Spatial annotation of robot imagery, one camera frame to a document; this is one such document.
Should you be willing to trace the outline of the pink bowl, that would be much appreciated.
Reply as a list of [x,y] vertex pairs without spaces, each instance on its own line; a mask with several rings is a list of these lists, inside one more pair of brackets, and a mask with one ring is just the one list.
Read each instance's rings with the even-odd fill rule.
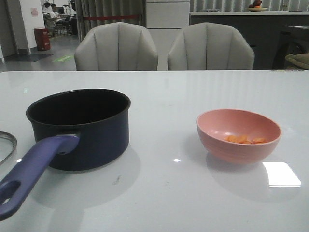
[[[270,118],[240,109],[215,109],[197,117],[197,131],[204,147],[215,157],[235,164],[256,163],[276,148],[282,130]],[[247,145],[225,141],[228,135],[266,139],[264,144]]]

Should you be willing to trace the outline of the orange ham slices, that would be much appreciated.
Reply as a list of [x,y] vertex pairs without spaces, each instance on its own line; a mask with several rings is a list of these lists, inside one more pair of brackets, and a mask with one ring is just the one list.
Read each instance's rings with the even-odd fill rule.
[[228,135],[227,137],[224,138],[224,140],[231,143],[247,144],[247,145],[266,143],[266,139],[263,137],[256,137],[249,140],[247,135]]

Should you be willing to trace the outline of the glass lid purple knob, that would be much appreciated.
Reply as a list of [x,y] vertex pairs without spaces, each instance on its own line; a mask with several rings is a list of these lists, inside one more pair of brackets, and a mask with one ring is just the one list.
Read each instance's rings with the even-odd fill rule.
[[14,153],[17,147],[17,139],[12,134],[1,131],[0,132],[0,164],[3,165],[5,161]]

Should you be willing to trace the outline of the left beige chair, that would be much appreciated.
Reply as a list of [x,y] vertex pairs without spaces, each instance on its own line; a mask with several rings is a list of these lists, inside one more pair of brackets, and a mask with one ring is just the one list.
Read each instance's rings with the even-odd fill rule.
[[78,71],[156,71],[158,52],[146,27],[111,23],[92,28],[74,54]]

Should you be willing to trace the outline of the beige chair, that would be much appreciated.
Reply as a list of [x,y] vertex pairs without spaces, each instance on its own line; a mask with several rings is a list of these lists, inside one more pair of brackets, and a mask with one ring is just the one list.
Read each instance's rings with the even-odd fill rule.
[[146,27],[111,23],[92,28],[74,54],[78,71],[156,71],[158,52]]
[[168,70],[251,70],[254,51],[232,26],[199,23],[180,29],[167,55]]

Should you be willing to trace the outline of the right beige chair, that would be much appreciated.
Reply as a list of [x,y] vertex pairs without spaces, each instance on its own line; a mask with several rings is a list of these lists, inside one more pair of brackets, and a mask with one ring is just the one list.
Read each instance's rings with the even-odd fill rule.
[[199,23],[180,29],[167,55],[168,70],[251,70],[254,51],[232,26]]

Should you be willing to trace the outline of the white cabinet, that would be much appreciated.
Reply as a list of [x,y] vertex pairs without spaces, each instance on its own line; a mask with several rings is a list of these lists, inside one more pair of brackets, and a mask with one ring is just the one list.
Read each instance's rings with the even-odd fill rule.
[[189,25],[189,13],[189,0],[146,1],[146,27],[158,51],[158,70],[168,69],[170,47],[178,30]]

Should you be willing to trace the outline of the red barrier tape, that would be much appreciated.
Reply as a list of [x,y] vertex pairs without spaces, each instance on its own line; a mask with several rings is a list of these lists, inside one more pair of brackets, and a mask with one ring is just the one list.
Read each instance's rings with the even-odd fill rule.
[[90,17],[90,16],[83,16],[84,20],[89,20],[89,21],[105,21],[105,20],[125,20],[125,19],[139,19],[141,17],[140,14],[136,15],[123,15],[123,16],[95,16],[95,17]]

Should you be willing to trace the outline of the grey counter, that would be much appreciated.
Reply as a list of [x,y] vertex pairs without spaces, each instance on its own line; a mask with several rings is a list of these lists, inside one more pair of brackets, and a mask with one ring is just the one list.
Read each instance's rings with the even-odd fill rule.
[[271,69],[283,26],[309,26],[307,12],[191,12],[189,23],[202,22],[237,28],[255,53],[254,69]]

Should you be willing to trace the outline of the red bin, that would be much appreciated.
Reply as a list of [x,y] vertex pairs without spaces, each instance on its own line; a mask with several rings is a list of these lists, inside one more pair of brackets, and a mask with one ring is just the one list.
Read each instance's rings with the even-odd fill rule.
[[34,28],[34,35],[38,51],[50,50],[50,40],[47,28]]

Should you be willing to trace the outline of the seated person in white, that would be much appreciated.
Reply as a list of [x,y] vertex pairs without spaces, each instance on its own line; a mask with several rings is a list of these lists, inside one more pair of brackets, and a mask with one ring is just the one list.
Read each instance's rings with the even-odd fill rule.
[[56,4],[51,4],[52,11],[50,12],[50,19],[54,24],[54,31],[58,30],[60,27],[65,27],[66,32],[70,31],[70,21],[71,17],[68,15],[63,16],[57,10]]

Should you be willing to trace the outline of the fruit plate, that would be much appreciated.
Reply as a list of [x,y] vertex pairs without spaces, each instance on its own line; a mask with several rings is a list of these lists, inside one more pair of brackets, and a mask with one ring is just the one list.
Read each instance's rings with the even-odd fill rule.
[[262,12],[266,11],[268,8],[262,7],[261,0],[254,0],[253,3],[248,6],[247,9],[250,12]]

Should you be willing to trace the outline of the olive cushion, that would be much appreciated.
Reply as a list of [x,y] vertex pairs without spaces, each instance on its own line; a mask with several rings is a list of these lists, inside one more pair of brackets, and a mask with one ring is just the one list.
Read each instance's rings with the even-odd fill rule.
[[309,69],[309,53],[303,54],[287,54],[285,61],[288,63],[286,69],[289,70],[308,70]]

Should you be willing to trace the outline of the dark side table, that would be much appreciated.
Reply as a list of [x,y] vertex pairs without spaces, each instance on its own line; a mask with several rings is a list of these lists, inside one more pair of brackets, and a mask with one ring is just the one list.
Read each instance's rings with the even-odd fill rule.
[[284,69],[287,66],[287,54],[309,52],[309,27],[285,25],[281,28],[272,69]]

